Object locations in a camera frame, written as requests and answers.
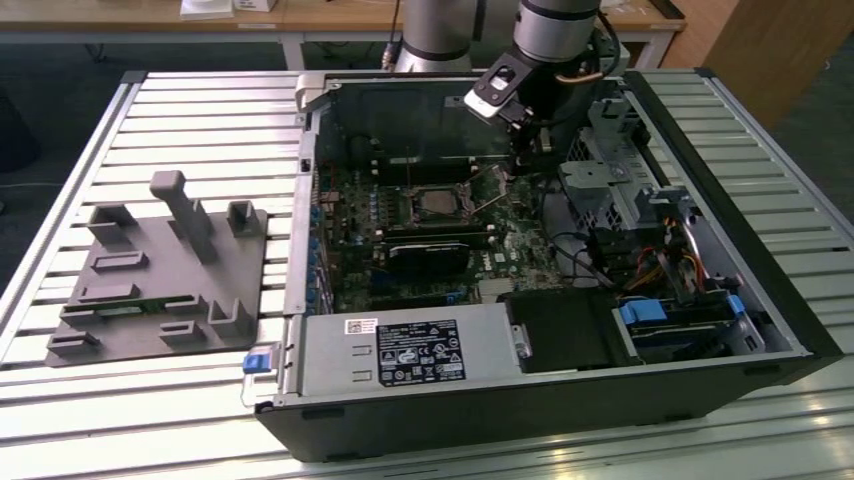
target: metal grating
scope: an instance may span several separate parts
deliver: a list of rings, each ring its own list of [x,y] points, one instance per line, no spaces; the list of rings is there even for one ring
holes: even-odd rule
[[[71,214],[36,258],[36,277],[0,337],[0,477],[197,478],[794,478],[854,468],[854,254],[850,226],[801,172],[692,72],[648,81],[843,350],[794,385],[748,395],[707,418],[503,444],[303,465],[241,404],[243,354],[221,353],[51,369],[41,365],[59,307],[76,281],[92,206],[129,201],[165,214],[145,184],[184,169],[208,211],[251,198],[269,223],[259,342],[281,336],[292,174],[299,129],[287,72],[149,74],[117,102]],[[675,175],[660,151],[662,167]],[[256,386],[272,392],[273,384]],[[567,408],[572,405],[567,399]]]

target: metal frame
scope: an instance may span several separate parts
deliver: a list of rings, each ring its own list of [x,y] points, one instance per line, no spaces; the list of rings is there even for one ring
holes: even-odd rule
[[[807,188],[815,200],[818,200],[818,202],[821,203],[821,206],[825,212],[835,220],[834,226],[839,228],[843,232],[846,232],[849,237],[854,239],[854,225],[851,225],[851,223],[845,218],[845,215],[842,214],[837,206],[833,204],[830,199],[825,196],[825,194],[818,188],[818,185],[815,185],[813,180],[810,180],[810,177],[807,177],[803,171],[798,168],[795,161],[791,159],[786,151],[777,144],[777,142],[774,141],[769,133],[765,131],[765,129],[759,125],[759,122],[757,121],[757,119],[753,117],[750,112],[747,112],[747,110],[744,109],[743,105],[738,102],[738,100],[735,99],[735,96],[732,95],[732,92],[730,92],[730,89],[726,88],[726,85],[723,85],[723,82],[720,81],[720,79],[716,77],[706,79],[706,85],[711,87],[711,89],[715,91],[715,93],[718,93],[718,95],[720,95],[723,98],[727,99],[732,109],[732,113],[735,114],[735,118],[738,118],[738,120],[744,124],[747,131],[755,137],[759,145],[766,150],[769,150],[773,153],[773,155],[779,159],[779,161],[783,162],[783,164],[789,167],[793,175],[795,176],[798,181],[803,184],[803,186]]]
[[[0,32],[0,43],[279,43],[288,70],[305,70],[303,44],[308,42],[384,42],[388,32],[281,32],[275,24],[247,24],[245,32]],[[620,41],[644,43],[636,68],[656,68],[675,35],[672,30],[618,32]]]

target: blue tab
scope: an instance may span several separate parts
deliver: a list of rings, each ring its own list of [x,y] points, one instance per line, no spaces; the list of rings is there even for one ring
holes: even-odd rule
[[[667,320],[664,307],[658,300],[630,300],[619,309],[623,323],[631,325],[635,322],[662,322]]]
[[[635,318],[635,312],[631,311],[628,305],[623,305],[622,307],[619,307],[619,316],[623,318],[623,323],[626,325],[631,325],[638,321],[638,319]]]
[[[269,372],[269,358],[269,353],[249,353],[243,359],[243,373],[251,375]]]
[[[726,301],[730,304],[730,308],[732,309],[732,313],[735,314],[735,316],[740,317],[747,311],[740,297],[738,295],[730,295],[728,297],[726,297]]]

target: wooden table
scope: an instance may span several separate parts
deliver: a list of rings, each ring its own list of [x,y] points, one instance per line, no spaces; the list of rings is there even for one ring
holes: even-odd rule
[[[386,41],[394,4],[395,0],[279,0],[269,13],[236,11],[233,18],[184,22],[180,0],[0,0],[0,42],[276,42],[288,68],[304,70],[305,42]],[[498,7],[490,12],[503,11],[496,16],[512,18],[516,0],[494,0],[491,5]],[[656,67],[684,21],[666,19],[648,0],[630,0],[608,9],[608,16],[620,40],[644,45],[638,66]],[[495,35],[510,38],[512,24],[504,23]]]

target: power supply label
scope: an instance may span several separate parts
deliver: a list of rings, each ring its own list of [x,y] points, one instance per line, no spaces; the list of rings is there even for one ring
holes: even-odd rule
[[[466,379],[456,320],[378,325],[376,347],[384,387]]]

